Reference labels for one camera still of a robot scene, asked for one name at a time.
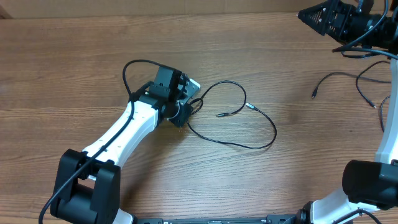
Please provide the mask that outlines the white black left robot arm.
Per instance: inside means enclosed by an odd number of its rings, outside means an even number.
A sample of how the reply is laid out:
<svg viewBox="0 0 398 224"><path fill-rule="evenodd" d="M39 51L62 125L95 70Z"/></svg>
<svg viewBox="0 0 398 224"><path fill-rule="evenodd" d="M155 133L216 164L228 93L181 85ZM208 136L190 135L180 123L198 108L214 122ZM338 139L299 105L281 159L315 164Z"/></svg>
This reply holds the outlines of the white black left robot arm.
<svg viewBox="0 0 398 224"><path fill-rule="evenodd" d="M58 164L53 196L44 207L70 223L135 223L121 210L121 169L137 145L163 120L182 127L200 84L159 65L155 80L129 94L121 117L82 151L67 150Z"/></svg>

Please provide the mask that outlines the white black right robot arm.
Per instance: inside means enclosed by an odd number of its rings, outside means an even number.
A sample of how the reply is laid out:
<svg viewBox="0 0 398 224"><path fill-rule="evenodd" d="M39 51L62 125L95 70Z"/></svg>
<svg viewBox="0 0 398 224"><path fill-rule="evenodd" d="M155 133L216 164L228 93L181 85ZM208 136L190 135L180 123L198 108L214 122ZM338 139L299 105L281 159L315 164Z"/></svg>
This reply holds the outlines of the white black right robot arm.
<svg viewBox="0 0 398 224"><path fill-rule="evenodd" d="M326 190L289 222L379 223L397 209L397 2L329 0L297 18L336 46L308 90L326 114L326 166L316 169Z"/></svg>

